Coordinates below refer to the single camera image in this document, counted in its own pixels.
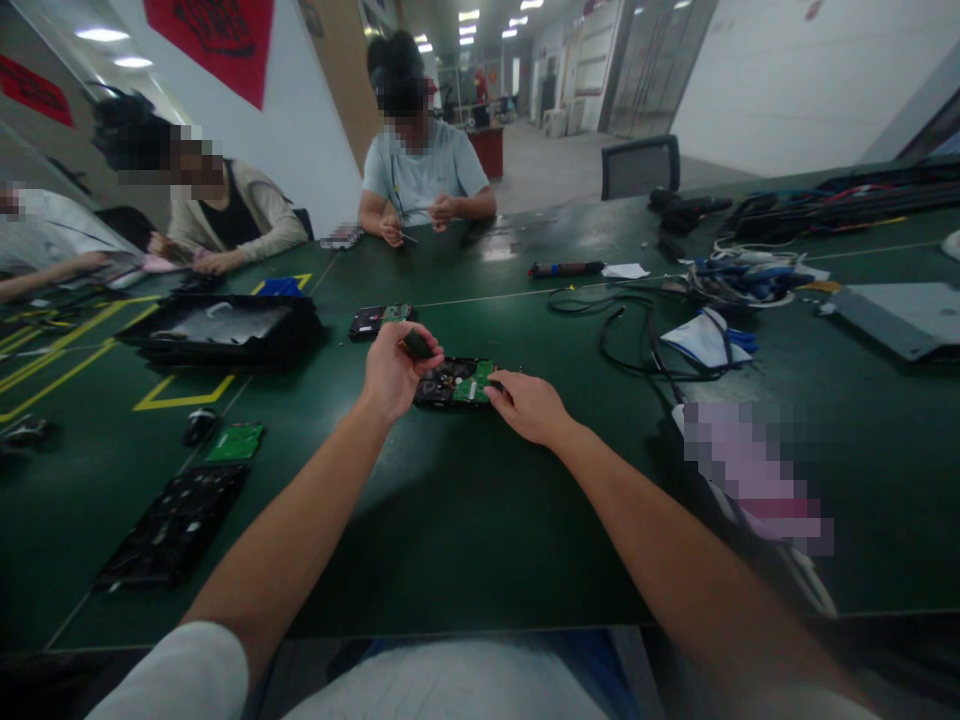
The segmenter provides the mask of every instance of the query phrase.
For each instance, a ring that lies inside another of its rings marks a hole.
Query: ceiling light
[[[119,65],[120,67],[132,67],[132,68],[150,67],[151,65],[153,65],[153,63],[147,60],[146,58],[138,58],[138,57],[116,58],[113,61],[113,64]]]
[[[126,40],[129,35],[119,30],[110,30],[109,28],[90,28],[81,30],[77,33],[78,38],[84,40],[93,40],[94,42],[116,42],[117,40]]]

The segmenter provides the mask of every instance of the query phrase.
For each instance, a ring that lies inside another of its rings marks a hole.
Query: red banner
[[[3,55],[0,55],[0,88],[11,100],[73,127],[70,105],[63,90]]]
[[[263,109],[273,0],[144,0],[144,6],[150,27]]]

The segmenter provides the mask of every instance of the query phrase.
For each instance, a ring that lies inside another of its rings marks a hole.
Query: green table
[[[442,236],[419,228],[412,232],[420,244],[399,252],[366,238],[345,252],[314,244],[245,268],[229,290],[250,292],[265,277],[310,276],[304,287],[328,333],[286,376],[225,381],[185,374],[158,391],[163,378],[131,348],[109,341],[149,301],[99,318],[43,367],[29,363],[50,354],[4,363],[0,376],[20,372],[22,380],[6,390],[0,381],[0,414],[31,401],[29,411],[56,422],[60,432],[54,447],[0,470],[0,647],[149,645],[169,631],[232,542],[349,409],[367,346],[351,343],[346,332],[363,306],[413,303],[448,354],[491,357],[548,378],[575,417],[675,492],[667,456],[680,450],[664,439],[658,394],[597,352],[606,314],[550,313],[546,292],[569,281],[526,275],[534,261],[590,259],[639,261],[653,277],[683,273],[656,249],[657,222],[644,200],[623,200],[501,218],[480,238],[463,224]],[[793,249],[809,250],[811,264],[843,283],[956,282],[960,264],[935,243],[958,224],[960,212],[931,212]],[[708,251],[715,229],[715,221],[707,223],[686,241],[695,254]],[[641,248],[644,241],[649,245]],[[135,292],[158,295],[175,282],[153,279]],[[944,371],[904,369],[841,319],[818,318],[814,310],[796,302],[758,316],[747,328],[761,345],[753,366],[690,386],[689,395],[699,402],[779,403],[810,418],[804,427],[813,450],[800,453],[808,461],[798,464],[798,474],[821,499],[822,515],[835,518],[836,553],[817,564],[842,616],[956,609],[960,529],[952,509],[960,488],[951,472],[951,440],[960,386]],[[683,304],[662,302],[656,321],[665,331],[691,315]],[[619,352],[638,357],[640,317],[634,310],[620,321],[611,338]],[[50,343],[37,338],[19,350],[41,341]],[[90,579],[151,498],[196,462],[180,436],[190,408],[201,404],[217,407],[228,422],[258,421],[268,430],[198,571],[175,590],[88,594]],[[291,634],[650,620],[599,521],[555,458],[519,439],[492,411],[414,408],[391,434]]]

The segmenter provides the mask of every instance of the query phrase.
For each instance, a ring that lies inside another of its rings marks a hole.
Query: beige cardigan
[[[293,214],[290,203],[284,199],[280,188],[250,165],[234,160],[231,167],[240,197],[263,233],[256,240],[237,246],[247,262],[264,260],[305,243],[307,231]],[[167,237],[176,243],[179,250],[176,255],[185,261],[193,258],[197,248],[206,248],[213,252],[229,250],[213,232],[200,202],[184,199],[182,196],[171,200],[170,229]]]

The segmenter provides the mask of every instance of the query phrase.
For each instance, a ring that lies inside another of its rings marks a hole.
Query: black top
[[[263,233],[257,227],[257,223],[250,214],[250,208],[243,201],[240,191],[237,190],[236,180],[233,178],[232,160],[224,160],[227,168],[227,178],[230,184],[230,202],[223,210],[214,210],[202,200],[200,208],[203,210],[203,216],[210,223],[210,228],[220,238],[220,242],[233,250],[238,245],[256,240]]]

